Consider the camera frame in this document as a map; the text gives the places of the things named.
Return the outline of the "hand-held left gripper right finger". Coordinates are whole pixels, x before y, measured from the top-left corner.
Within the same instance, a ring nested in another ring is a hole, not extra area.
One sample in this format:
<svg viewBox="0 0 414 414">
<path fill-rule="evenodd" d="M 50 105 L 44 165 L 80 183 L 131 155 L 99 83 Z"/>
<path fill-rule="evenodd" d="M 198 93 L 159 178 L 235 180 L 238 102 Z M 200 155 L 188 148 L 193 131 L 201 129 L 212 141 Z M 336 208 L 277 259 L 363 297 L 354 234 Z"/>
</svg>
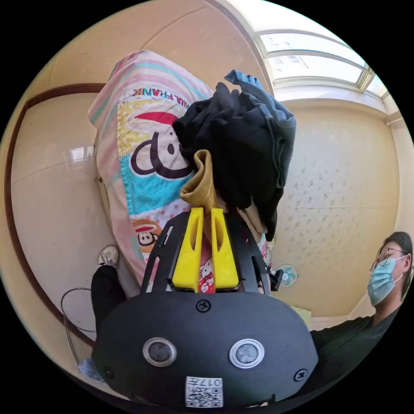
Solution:
<svg viewBox="0 0 414 414">
<path fill-rule="evenodd" d="M 215 289 L 236 289 L 239 284 L 224 212 L 211 210 L 211 247 Z"/>
</svg>

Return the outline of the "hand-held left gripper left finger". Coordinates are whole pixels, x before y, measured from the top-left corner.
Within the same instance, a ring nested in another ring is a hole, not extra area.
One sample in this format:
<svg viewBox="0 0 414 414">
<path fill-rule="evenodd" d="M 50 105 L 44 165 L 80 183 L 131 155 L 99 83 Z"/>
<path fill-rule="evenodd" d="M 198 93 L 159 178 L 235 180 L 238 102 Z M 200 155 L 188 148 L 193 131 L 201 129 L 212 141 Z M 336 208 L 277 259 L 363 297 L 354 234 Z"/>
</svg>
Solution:
<svg viewBox="0 0 414 414">
<path fill-rule="evenodd" d="M 203 208 L 193 207 L 189 214 L 172 276 L 172 284 L 176 289 L 197 289 L 199 287 L 203 226 Z"/>
</svg>

